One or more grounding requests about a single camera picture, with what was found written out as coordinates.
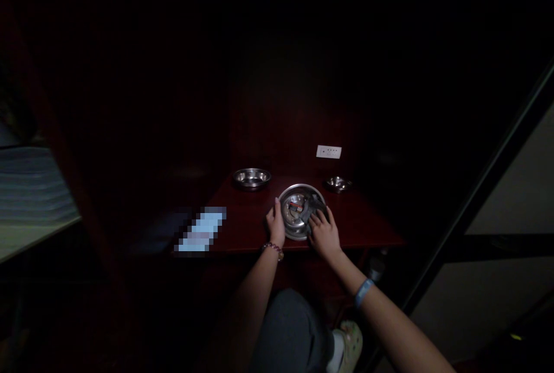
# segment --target blue wristband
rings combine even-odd
[[[360,286],[360,289],[358,289],[358,293],[356,294],[356,297],[354,298],[354,304],[356,305],[356,308],[359,308],[362,304],[362,300],[364,300],[365,295],[369,291],[369,288],[373,285],[373,281],[371,279],[366,279],[364,283],[362,283],[362,286]]]

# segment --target bottle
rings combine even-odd
[[[377,282],[383,276],[385,272],[385,258],[388,254],[388,248],[381,248],[380,253],[377,256],[369,259],[369,276],[373,282]]]

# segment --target white shelf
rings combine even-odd
[[[74,225],[81,217],[51,226],[6,225],[0,222],[0,263]]]

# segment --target wooden shelf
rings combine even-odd
[[[226,207],[227,219],[219,228],[210,251],[226,253],[257,252],[267,241],[264,218],[278,197],[293,184],[309,184],[321,191],[335,216],[343,249],[395,247],[405,241],[392,226],[381,217],[371,202],[353,189],[343,194],[325,191],[322,181],[313,177],[273,176],[269,187],[258,192],[243,192],[231,184],[227,177],[212,199],[211,207]],[[287,239],[285,251],[306,251],[307,241]]]
[[[49,226],[7,225],[0,223],[0,263],[65,230],[80,220],[80,217],[75,217],[68,222]]]

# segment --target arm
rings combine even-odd
[[[271,232],[270,242],[282,248],[285,225],[280,206],[276,198],[275,206],[265,217]],[[278,259],[278,253],[272,248],[263,250],[231,298],[205,352],[200,356],[196,371],[247,370],[260,334]]]
[[[329,207],[327,211],[329,222],[319,210],[319,217],[310,217],[312,244],[333,268],[346,289],[356,295],[366,276],[341,250],[333,213]],[[454,372],[437,347],[376,285],[369,288],[362,300],[361,310],[399,371]]]

